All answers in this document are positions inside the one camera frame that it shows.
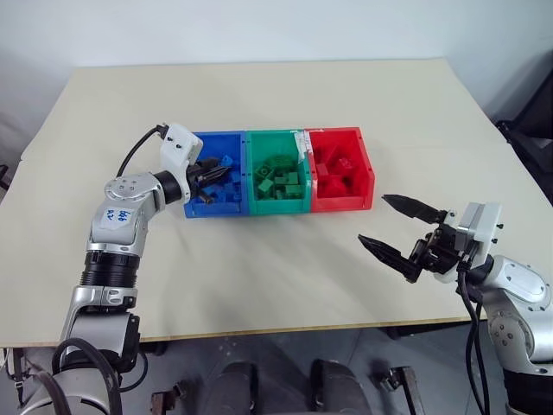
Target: red block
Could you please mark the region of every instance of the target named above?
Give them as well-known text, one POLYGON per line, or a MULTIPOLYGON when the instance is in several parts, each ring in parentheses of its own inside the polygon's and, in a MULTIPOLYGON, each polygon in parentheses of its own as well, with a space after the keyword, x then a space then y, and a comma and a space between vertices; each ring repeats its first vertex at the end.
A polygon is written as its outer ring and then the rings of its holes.
POLYGON ((325 163, 317 164, 317 175, 319 175, 319 177, 328 176, 328 169, 325 163))
POLYGON ((309 129, 311 212, 370 209, 375 176, 358 127, 309 129))

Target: green block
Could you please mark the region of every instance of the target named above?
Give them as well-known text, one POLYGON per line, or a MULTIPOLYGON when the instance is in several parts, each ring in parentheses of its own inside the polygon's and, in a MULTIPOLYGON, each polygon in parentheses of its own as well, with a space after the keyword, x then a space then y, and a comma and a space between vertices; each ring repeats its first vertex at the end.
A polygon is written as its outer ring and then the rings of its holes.
POLYGON ((291 171, 288 173, 288 184, 299 184, 297 179, 297 171, 291 171))
POLYGON ((254 171, 253 175, 261 182, 269 176, 270 171, 270 166, 268 166, 267 164, 262 164, 256 169, 256 171, 254 171))
POLYGON ((300 186, 299 184, 287 184, 286 196, 290 199, 302 197, 302 186, 300 186))
POLYGON ((259 194, 262 196, 270 196, 270 191, 273 189, 273 181, 269 179, 265 179, 261 182, 259 186, 257 186, 257 190, 259 191, 259 194))

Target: gray floor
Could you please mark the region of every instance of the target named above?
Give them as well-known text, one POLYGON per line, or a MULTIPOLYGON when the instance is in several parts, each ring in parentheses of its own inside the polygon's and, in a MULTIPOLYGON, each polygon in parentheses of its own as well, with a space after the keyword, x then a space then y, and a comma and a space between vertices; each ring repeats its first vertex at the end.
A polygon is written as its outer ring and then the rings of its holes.
MULTIPOLYGON (((344 329, 274 335, 248 335, 171 342, 165 355, 149 355, 149 375, 136 390, 123 395, 124 413, 149 413, 149 396, 186 380, 191 396, 174 414, 195 414, 201 394, 210 379, 229 362, 257 363, 263 413, 305 410, 302 393, 308 384, 313 359, 339 361, 348 365, 364 387, 374 414, 408 414, 401 390, 387 393, 377 389, 372 376, 384 367, 412 366, 415 369, 425 411, 432 414, 476 414, 464 366, 467 326, 428 332, 393 341, 379 329, 344 329)), ((492 414, 505 413, 502 373, 481 327, 483 355, 490 385, 492 414)), ((49 349, 28 351, 29 359, 48 366, 49 349)), ((139 374, 141 364, 129 373, 124 384, 139 374)), ((33 389, 32 380, 26 382, 33 389)), ((16 411, 13 384, 0 376, 1 414, 16 411)))

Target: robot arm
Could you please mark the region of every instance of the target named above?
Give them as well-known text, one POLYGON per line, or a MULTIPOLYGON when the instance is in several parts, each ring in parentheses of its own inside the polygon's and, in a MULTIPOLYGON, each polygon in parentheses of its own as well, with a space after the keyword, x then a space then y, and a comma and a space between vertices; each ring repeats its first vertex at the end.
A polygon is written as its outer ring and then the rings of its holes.
POLYGON ((439 211, 420 201, 385 195, 396 210, 438 228, 417 241, 408 259, 385 243, 360 235, 364 247, 381 262, 415 283, 424 270, 443 283, 465 272, 473 301, 481 303, 499 363, 512 413, 552 413, 553 306, 551 288, 529 266, 503 256, 488 255, 500 206, 470 203, 457 227, 455 213, 439 211))
MULTIPOLYGON (((202 188, 221 180, 229 170, 220 167, 217 159, 197 161, 202 142, 186 128, 172 124, 157 132, 163 140, 163 171, 109 181, 105 200, 92 219, 85 270, 73 290, 61 334, 62 344, 71 346, 53 361, 53 369, 57 367, 54 380, 72 413, 121 413, 120 398, 114 404, 113 394, 119 394, 120 374, 132 370, 137 361, 140 319, 129 310, 137 302, 135 283, 148 222, 169 203, 188 203, 203 196, 202 188), (118 377, 115 386, 97 370, 84 349, 73 345, 75 338, 90 343, 104 356, 118 377)), ((43 387, 22 413, 58 413, 54 407, 51 392, 43 387)))

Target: white tabletop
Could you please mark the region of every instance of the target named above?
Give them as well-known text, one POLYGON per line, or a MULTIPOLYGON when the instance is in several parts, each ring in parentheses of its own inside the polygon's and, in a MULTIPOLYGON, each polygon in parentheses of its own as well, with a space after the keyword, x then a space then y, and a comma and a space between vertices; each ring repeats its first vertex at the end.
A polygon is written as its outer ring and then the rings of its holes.
MULTIPOLYGON (((380 196, 461 212, 503 204, 502 253, 553 270, 553 216, 538 186, 447 63, 355 61, 75 71, 0 205, 0 345, 55 343, 83 270, 104 184, 151 126, 193 131, 359 126, 373 209, 185 220, 156 216, 138 271, 144 340, 467 319, 454 284, 380 264, 363 233, 409 255, 432 229, 380 196)), ((159 170, 159 140, 128 173, 159 170)))

